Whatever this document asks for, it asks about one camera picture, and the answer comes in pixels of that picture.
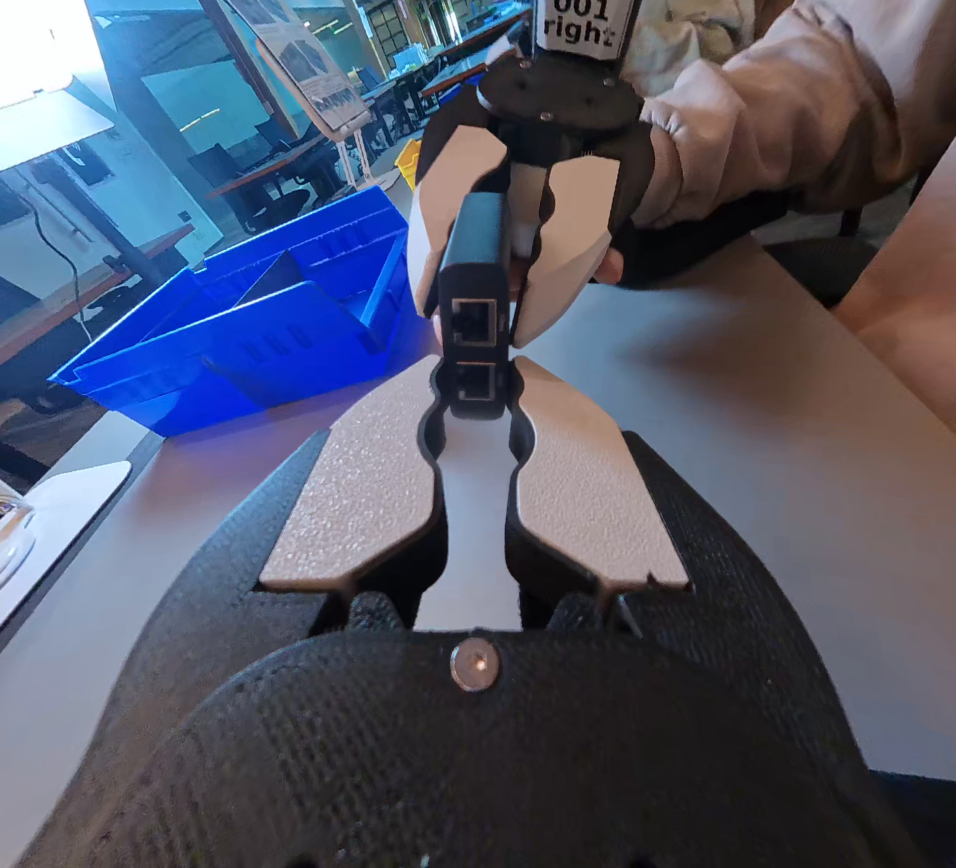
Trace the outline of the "black network adapter box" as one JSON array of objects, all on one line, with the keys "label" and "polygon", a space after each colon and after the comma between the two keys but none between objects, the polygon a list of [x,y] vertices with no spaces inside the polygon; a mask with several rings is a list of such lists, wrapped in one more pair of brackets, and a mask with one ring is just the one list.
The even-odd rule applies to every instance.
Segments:
[{"label": "black network adapter box", "polygon": [[511,333],[506,193],[465,196],[437,274],[439,386],[457,418],[499,419],[508,401]]}]

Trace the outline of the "blue plastic bin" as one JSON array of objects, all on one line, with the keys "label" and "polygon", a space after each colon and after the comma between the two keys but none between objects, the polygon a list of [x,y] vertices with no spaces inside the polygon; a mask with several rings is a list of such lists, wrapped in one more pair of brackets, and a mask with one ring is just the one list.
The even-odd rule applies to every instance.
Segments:
[{"label": "blue plastic bin", "polygon": [[354,193],[177,273],[50,379],[170,438],[382,378],[412,342],[407,233]]}]

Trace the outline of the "white flat pad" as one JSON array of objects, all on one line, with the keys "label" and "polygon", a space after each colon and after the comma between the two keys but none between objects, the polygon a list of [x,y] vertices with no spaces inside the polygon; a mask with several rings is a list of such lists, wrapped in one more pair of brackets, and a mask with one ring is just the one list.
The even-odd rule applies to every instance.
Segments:
[{"label": "white flat pad", "polygon": [[25,495],[2,485],[1,625],[6,626],[129,477],[127,460],[59,473]]}]

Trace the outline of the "wood-edged desk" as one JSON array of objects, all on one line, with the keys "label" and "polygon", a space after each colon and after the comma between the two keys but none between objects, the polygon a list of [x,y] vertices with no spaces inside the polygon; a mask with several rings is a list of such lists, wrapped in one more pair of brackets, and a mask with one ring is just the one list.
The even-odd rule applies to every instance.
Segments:
[{"label": "wood-edged desk", "polygon": [[[177,274],[178,271],[171,270],[170,255],[195,230],[195,222],[190,221],[145,244],[144,254],[158,276],[148,287],[156,289]],[[81,310],[91,307],[113,288],[133,277],[145,280],[121,259],[118,262],[116,265],[101,262],[78,275],[76,289],[65,284],[42,298],[2,277],[1,363],[8,363],[54,328],[77,318]]]}]

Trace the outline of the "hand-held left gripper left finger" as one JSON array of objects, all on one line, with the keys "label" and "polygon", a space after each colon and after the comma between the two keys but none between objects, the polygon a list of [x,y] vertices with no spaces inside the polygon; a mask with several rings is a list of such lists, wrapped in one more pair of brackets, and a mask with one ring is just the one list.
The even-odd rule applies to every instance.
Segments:
[{"label": "hand-held left gripper left finger", "polygon": [[441,364],[425,356],[335,421],[258,576],[262,588],[344,604],[378,592],[415,624],[448,563]]}]

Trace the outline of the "dark cloth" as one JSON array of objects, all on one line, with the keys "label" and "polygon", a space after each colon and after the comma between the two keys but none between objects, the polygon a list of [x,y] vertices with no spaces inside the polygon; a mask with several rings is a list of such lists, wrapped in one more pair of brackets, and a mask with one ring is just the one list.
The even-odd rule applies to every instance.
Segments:
[{"label": "dark cloth", "polygon": [[955,782],[871,769],[931,866],[955,866]]}]

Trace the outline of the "poster board on easel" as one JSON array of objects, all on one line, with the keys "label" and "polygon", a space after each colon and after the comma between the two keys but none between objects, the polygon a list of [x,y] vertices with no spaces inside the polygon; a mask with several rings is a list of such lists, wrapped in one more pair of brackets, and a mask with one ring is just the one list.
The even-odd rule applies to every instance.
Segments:
[{"label": "poster board on easel", "polygon": [[373,175],[362,127],[371,115],[353,84],[284,0],[224,0],[257,38],[265,61],[333,142],[348,184],[364,190]]}]

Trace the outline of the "person's leg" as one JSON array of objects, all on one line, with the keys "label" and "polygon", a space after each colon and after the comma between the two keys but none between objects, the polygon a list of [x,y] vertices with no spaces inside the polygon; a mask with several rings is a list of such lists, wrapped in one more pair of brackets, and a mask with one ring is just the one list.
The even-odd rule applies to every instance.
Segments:
[{"label": "person's leg", "polygon": [[954,431],[954,144],[833,315]]}]

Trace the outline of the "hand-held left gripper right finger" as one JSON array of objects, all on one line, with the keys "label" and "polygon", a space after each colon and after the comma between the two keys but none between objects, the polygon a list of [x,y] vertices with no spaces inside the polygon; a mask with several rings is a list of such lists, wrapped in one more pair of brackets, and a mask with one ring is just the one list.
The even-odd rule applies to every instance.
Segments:
[{"label": "hand-held left gripper right finger", "polygon": [[599,615],[618,596],[682,592],[687,567],[615,419],[525,356],[510,364],[507,567],[522,625],[568,595]]}]

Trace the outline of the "long workbench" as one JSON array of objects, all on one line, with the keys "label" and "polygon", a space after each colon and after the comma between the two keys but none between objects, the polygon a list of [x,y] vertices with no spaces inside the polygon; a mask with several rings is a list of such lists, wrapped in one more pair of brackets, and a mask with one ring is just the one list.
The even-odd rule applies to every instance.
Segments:
[{"label": "long workbench", "polygon": [[514,43],[529,30],[531,17],[532,9],[528,7],[481,32],[475,39],[478,47],[437,73],[422,89],[421,98],[434,100],[442,106],[461,92],[464,86],[475,86],[491,62],[509,50],[515,50]]}]

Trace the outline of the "person's right hand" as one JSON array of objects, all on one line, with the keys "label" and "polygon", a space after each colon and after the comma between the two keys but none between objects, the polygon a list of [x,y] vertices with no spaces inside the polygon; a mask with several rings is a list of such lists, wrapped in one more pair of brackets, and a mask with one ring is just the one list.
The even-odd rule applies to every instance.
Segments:
[{"label": "person's right hand", "polygon": [[639,228],[633,219],[627,219],[615,228],[610,247],[589,282],[648,289],[751,233],[754,220],[748,209],[736,207],[664,228]]}]

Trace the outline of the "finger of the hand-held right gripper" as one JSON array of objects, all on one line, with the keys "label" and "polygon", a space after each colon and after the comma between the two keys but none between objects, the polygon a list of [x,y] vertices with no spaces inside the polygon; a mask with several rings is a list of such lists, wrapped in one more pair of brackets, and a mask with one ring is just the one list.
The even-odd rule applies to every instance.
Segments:
[{"label": "finger of the hand-held right gripper", "polygon": [[415,309],[431,319],[434,282],[468,193],[509,165],[487,109],[440,108],[424,130],[409,213],[409,285]]},{"label": "finger of the hand-held right gripper", "polygon": [[536,257],[524,279],[511,344],[522,348],[551,328],[594,277],[613,234],[639,208],[655,167],[652,127],[636,121],[597,149],[551,167],[553,198]]}]

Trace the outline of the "black office chair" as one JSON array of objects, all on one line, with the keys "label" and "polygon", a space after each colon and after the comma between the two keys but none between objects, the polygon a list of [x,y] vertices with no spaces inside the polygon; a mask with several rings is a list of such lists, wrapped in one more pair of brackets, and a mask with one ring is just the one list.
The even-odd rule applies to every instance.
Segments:
[{"label": "black office chair", "polygon": [[266,178],[252,178],[236,185],[244,173],[219,144],[198,152],[188,163],[207,180],[216,196],[233,209],[236,218],[250,235],[257,235],[298,217],[310,200],[305,189],[283,192],[281,182],[272,174]]}]

